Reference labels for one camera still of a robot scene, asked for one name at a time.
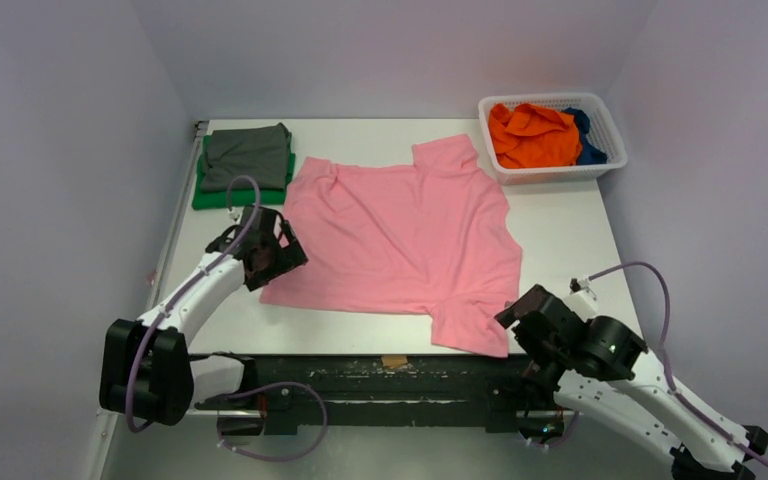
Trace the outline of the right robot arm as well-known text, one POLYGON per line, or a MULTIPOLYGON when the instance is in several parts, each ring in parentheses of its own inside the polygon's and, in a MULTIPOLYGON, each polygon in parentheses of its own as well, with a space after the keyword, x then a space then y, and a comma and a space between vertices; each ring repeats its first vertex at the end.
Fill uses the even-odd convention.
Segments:
POLYGON ((536 407, 551 401, 665 459, 675 479, 752 479, 768 433, 718 413, 675 378, 641 336, 602 315, 595 295, 564 298, 536 284, 495 317, 532 363, 521 381, 536 407))

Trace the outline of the pink t shirt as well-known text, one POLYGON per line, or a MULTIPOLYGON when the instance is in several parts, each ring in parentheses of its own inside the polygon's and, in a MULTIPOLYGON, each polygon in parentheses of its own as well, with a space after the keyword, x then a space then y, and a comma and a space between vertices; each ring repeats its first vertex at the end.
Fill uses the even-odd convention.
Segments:
POLYGON ((519 295, 521 247, 500 185, 464 135, 416 144, 409 164, 309 157, 283 206, 307 263, 270 282, 264 304, 423 314, 436 346, 504 358, 496 315, 519 295))

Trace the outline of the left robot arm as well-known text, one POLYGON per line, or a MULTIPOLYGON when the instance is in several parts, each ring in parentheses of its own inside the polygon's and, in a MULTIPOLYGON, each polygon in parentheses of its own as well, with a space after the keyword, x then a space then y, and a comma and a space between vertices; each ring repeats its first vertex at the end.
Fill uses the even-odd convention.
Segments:
POLYGON ((244 409, 258 382, 230 353, 192 354, 190 344, 218 307, 241 288, 257 291, 305 265, 291 224, 275 209, 248 205, 205 248, 195 269, 136 320, 118 319, 104 341, 99 404, 142 430, 177 424, 198 403, 221 397, 244 409))

